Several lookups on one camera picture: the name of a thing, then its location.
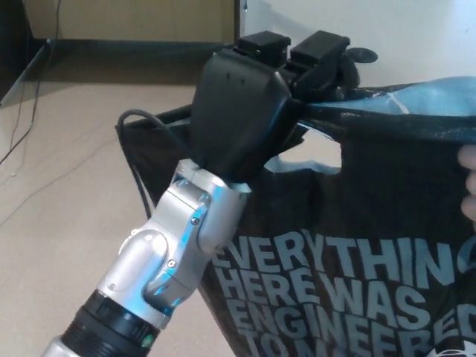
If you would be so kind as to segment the person left hand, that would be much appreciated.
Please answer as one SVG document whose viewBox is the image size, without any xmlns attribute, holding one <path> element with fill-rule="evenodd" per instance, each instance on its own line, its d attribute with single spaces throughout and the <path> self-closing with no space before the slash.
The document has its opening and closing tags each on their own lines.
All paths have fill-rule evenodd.
<svg viewBox="0 0 476 357">
<path fill-rule="evenodd" d="M 465 145 L 458 152 L 458 161 L 460 165 L 469 170 L 466 178 L 466 189 L 468 195 L 463 199 L 461 210 L 463 214 L 469 218 L 473 225 L 476 220 L 476 149 L 475 145 Z"/>
</svg>

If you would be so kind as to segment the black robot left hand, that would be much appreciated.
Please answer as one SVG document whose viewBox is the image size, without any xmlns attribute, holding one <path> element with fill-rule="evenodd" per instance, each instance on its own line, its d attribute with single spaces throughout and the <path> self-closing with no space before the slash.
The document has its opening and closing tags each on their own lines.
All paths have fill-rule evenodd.
<svg viewBox="0 0 476 357">
<path fill-rule="evenodd" d="M 221 179 L 248 182 L 315 103 L 360 83 L 350 39 L 319 30 L 295 47 L 265 30 L 205 64 L 190 117 L 190 157 Z"/>
</svg>

